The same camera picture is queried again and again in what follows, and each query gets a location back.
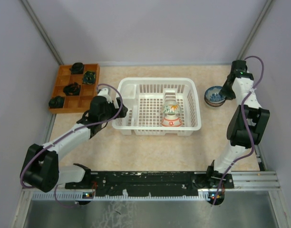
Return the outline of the blue white patterned bowl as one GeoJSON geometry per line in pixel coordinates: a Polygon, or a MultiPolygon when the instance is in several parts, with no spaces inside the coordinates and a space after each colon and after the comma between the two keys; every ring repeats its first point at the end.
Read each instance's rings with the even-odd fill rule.
{"type": "Polygon", "coordinates": [[[224,95],[220,95],[221,89],[222,87],[219,85],[208,88],[204,93],[204,100],[215,105],[224,103],[226,97],[224,95]]]}

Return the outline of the white plastic dish rack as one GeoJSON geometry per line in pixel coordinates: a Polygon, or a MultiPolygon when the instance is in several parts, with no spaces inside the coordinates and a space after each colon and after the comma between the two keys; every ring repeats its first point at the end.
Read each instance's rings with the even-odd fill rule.
{"type": "Polygon", "coordinates": [[[118,91],[128,112],[125,118],[113,120],[112,126],[123,135],[190,136],[202,126],[197,89],[189,78],[128,77],[120,81],[118,91]],[[161,125],[167,100],[180,104],[181,127],[161,125]]]}

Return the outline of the green orange floral bowl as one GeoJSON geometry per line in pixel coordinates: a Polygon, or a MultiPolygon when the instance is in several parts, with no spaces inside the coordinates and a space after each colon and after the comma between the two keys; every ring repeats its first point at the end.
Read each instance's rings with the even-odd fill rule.
{"type": "Polygon", "coordinates": [[[182,108],[180,104],[175,100],[167,100],[162,106],[163,114],[181,114],[182,108]]]}

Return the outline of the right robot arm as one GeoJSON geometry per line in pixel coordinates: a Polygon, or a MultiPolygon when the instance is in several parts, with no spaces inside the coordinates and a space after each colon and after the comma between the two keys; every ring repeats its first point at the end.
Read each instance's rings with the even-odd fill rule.
{"type": "Polygon", "coordinates": [[[255,90],[258,84],[248,72],[245,60],[232,62],[219,95],[226,100],[236,100],[238,106],[227,128],[228,144],[207,169],[205,180],[211,188],[227,185],[231,168],[247,157],[246,150],[254,152],[263,137],[270,112],[262,108],[257,100],[255,90]]]}

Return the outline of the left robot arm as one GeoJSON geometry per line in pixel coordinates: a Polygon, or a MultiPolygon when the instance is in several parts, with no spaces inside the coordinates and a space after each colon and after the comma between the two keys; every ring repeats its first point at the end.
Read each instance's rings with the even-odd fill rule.
{"type": "Polygon", "coordinates": [[[80,164],[59,167],[59,162],[80,144],[90,140],[105,128],[108,122],[124,118],[128,109],[122,97],[116,99],[118,107],[104,96],[95,96],[89,110],[66,133],[43,145],[28,148],[20,183],[24,188],[37,188],[49,192],[60,184],[76,183],[82,188],[92,184],[90,169],[80,164]]]}

